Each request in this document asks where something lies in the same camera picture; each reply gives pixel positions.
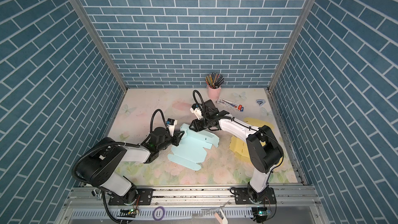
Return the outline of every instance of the purple tape roll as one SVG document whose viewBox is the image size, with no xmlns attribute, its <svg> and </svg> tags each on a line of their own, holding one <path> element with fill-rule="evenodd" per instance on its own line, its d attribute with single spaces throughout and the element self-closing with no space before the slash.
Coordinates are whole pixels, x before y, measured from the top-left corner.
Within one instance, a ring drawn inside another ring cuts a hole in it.
<svg viewBox="0 0 398 224">
<path fill-rule="evenodd" d="M 157 217 L 155 217 L 155 212 L 156 212 L 157 210 L 159 210 L 159 209 L 161 209 L 163 213 L 162 213 L 162 216 L 161 216 L 160 218 L 157 218 Z M 163 217 L 164 217 L 165 214 L 166 214 L 166 211 L 164 210 L 164 207 L 157 207 L 157 208 L 155 208 L 155 210 L 152 212 L 152 218 L 153 218 L 155 221 L 160 221 L 160 220 L 163 219 Z"/>
</svg>

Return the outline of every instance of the aluminum frame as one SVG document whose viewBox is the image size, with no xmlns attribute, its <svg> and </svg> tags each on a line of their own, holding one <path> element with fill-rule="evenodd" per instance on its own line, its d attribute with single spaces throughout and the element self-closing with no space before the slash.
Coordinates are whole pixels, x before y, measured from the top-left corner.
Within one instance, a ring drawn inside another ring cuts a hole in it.
<svg viewBox="0 0 398 224">
<path fill-rule="evenodd" d="M 84 10 L 82 2 L 80 2 L 80 0 L 69 0 L 69 2 L 72 5 L 73 9 L 75 10 L 79 19 L 82 21 L 84 27 L 86 28 L 87 33 L 90 35 L 94 44 L 98 48 L 99 52 L 102 55 L 102 58 L 105 60 L 109 69 L 111 70 L 113 76 L 116 78 L 120 87 L 123 89 L 123 92 L 127 92 L 126 83 L 124 82 L 122 76 L 120 75 L 119 71 L 117 70 L 115 63 L 113 62 L 111 56 L 109 55 L 105 45 L 103 44 L 100 36 L 98 35 L 93 23 L 91 22 L 90 18 L 88 17 L 86 11 Z"/>
<path fill-rule="evenodd" d="M 113 126 L 113 122 L 115 122 L 117 113 L 120 111 L 120 108 L 122 107 L 122 103 L 123 103 L 124 98 L 126 97 L 126 93 L 127 93 L 127 91 L 126 91 L 126 92 L 123 92 L 121 99 L 120 99 L 119 102 L 117 103 L 115 112 L 113 113 L 112 118 L 111 118 L 111 120 L 109 121 L 109 124 L 108 124 L 108 126 L 106 127 L 106 130 L 105 130 L 104 134 L 102 135 L 102 138 L 108 137 L 108 134 L 109 134 L 109 132 L 111 131 L 111 128 L 112 128 L 112 126 Z"/>
<path fill-rule="evenodd" d="M 301 32 L 302 27 L 304 26 L 304 23 L 310 14 L 311 8 L 314 5 L 315 0 L 306 0 L 304 3 L 304 6 L 301 10 L 300 16 L 298 17 L 297 23 L 292 31 L 292 34 L 289 38 L 289 42 L 287 43 L 285 50 L 282 53 L 281 59 L 278 63 L 278 65 L 275 68 L 275 72 L 273 77 L 271 78 L 271 82 L 269 83 L 268 90 L 272 91 L 273 88 L 276 86 L 276 82 L 278 81 L 279 76 L 281 75 L 281 72 L 283 68 L 285 67 L 285 64 L 287 60 L 289 59 L 289 55 L 292 52 L 293 46 L 295 45 L 297 38 L 299 37 L 299 34 Z"/>
<path fill-rule="evenodd" d="M 154 189 L 152 202 L 149 206 L 140 206 L 141 211 L 153 210 L 157 206 L 166 209 L 181 208 L 215 208 L 228 204 L 225 210 L 236 210 L 240 207 L 261 207 L 262 204 L 236 205 L 234 196 L 229 192 L 230 187 L 246 187 L 247 185 L 187 185 L 187 186 L 140 186 L 140 188 Z M 310 207 L 316 224 L 327 224 L 321 202 L 314 186 L 300 183 L 271 184 L 274 188 L 278 207 Z M 65 206 L 55 223 L 67 224 L 75 211 L 93 211 L 103 209 L 102 199 L 93 197 L 91 191 L 95 187 L 74 187 L 69 194 Z M 109 206 L 111 212 L 116 213 L 120 208 L 127 206 Z"/>
<path fill-rule="evenodd" d="M 279 108 L 276 104 L 275 98 L 274 98 L 272 92 L 269 92 L 268 90 L 266 90 L 266 94 L 267 94 L 268 102 L 271 106 L 272 113 L 273 113 L 276 123 L 278 125 L 279 131 L 281 132 L 282 140 L 285 143 L 285 148 L 286 148 L 287 154 L 289 155 L 289 159 L 292 163 L 293 170 L 295 172 L 297 172 L 300 177 L 300 181 L 299 181 L 299 179 L 297 181 L 301 182 L 303 185 L 307 185 L 308 181 L 305 177 L 304 170 L 303 170 L 302 166 L 300 165 L 300 161 L 299 161 L 299 159 L 296 155 L 296 152 L 294 150 L 292 141 L 289 137 L 289 133 L 287 132 L 285 123 L 283 122 L 282 115 L 281 115 L 281 112 L 279 111 Z"/>
</svg>

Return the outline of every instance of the pink pencil cup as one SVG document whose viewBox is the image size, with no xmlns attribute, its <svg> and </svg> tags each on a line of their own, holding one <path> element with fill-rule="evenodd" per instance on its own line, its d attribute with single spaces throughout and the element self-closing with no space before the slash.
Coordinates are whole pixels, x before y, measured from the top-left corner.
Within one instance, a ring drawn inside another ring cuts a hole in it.
<svg viewBox="0 0 398 224">
<path fill-rule="evenodd" d="M 220 97 L 221 87 L 213 89 L 207 86 L 207 95 L 209 99 L 216 101 Z"/>
</svg>

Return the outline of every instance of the black mounting plate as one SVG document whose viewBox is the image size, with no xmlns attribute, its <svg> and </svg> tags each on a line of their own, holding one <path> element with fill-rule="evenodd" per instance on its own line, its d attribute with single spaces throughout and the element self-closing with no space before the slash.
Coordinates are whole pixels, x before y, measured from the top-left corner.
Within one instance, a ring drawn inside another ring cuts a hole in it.
<svg viewBox="0 0 398 224">
<path fill-rule="evenodd" d="M 265 196 L 269 199 L 270 202 L 266 200 L 265 204 L 275 204 L 276 197 L 273 188 L 267 187 Z M 235 193 L 235 204 L 237 205 L 245 205 L 245 204 L 253 204 L 250 200 L 248 189 L 247 188 L 233 188 L 232 191 Z"/>
<path fill-rule="evenodd" d="M 137 196 L 140 196 L 138 206 L 144 205 L 148 206 L 150 205 L 150 202 L 152 200 L 152 194 L 153 194 L 153 189 L 137 189 Z M 118 196 L 110 198 L 109 199 L 109 206 L 126 206 L 123 204 L 122 201 L 119 201 Z"/>
</svg>

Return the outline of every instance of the robotic arm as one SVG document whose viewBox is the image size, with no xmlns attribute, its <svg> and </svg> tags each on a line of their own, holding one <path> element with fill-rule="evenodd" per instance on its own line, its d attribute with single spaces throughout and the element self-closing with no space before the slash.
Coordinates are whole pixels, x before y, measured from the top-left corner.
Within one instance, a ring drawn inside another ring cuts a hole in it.
<svg viewBox="0 0 398 224">
<path fill-rule="evenodd" d="M 198 94 L 201 103 L 196 100 Z M 191 112 L 196 115 L 190 129 L 199 132 L 204 129 L 210 131 L 224 130 L 245 141 L 248 145 L 250 160 L 255 170 L 248 184 L 248 195 L 252 202 L 261 202 L 267 193 L 268 179 L 274 168 L 283 161 L 282 147 L 270 127 L 255 127 L 235 119 L 227 111 L 218 111 L 211 100 L 203 101 L 197 90 L 193 91 L 195 104 Z M 160 112 L 164 127 L 152 130 L 155 114 Z M 137 187 L 115 172 L 120 162 L 151 163 L 159 156 L 161 150 L 173 144 L 178 146 L 183 131 L 174 130 L 177 121 L 165 121 L 163 112 L 157 109 L 151 119 L 150 133 L 141 144 L 115 142 L 111 138 L 104 138 L 80 157 L 72 167 L 72 176 L 80 182 L 91 184 L 102 191 L 102 198 L 108 216 L 117 223 L 128 223 L 114 218 L 105 201 L 105 192 L 116 198 L 117 203 L 132 205 L 138 201 Z"/>
<path fill-rule="evenodd" d="M 198 94 L 201 103 L 197 102 L 195 93 Z M 235 119 L 227 111 L 219 112 L 211 100 L 203 102 L 197 90 L 193 91 L 193 98 L 195 104 L 192 105 L 191 112 L 197 119 L 192 121 L 189 128 L 196 132 L 204 129 L 224 130 L 245 141 L 250 160 L 255 167 L 253 177 L 248 184 L 248 194 L 253 202 L 262 201 L 267 192 L 268 179 L 272 170 L 283 162 L 283 149 L 276 141 L 271 128 L 251 126 Z"/>
<path fill-rule="evenodd" d="M 153 119 L 157 112 L 162 115 L 164 127 L 152 130 Z M 157 109 L 150 122 L 150 133 L 140 144 L 115 142 L 109 137 L 103 138 L 82 157 L 72 168 L 72 176 L 83 183 L 108 192 L 113 198 L 125 205 L 132 205 L 137 199 L 137 187 L 126 177 L 115 172 L 120 162 L 151 163 L 159 156 L 161 150 L 173 144 L 178 146 L 183 131 L 174 130 L 177 120 L 164 119 L 163 112 Z"/>
</svg>

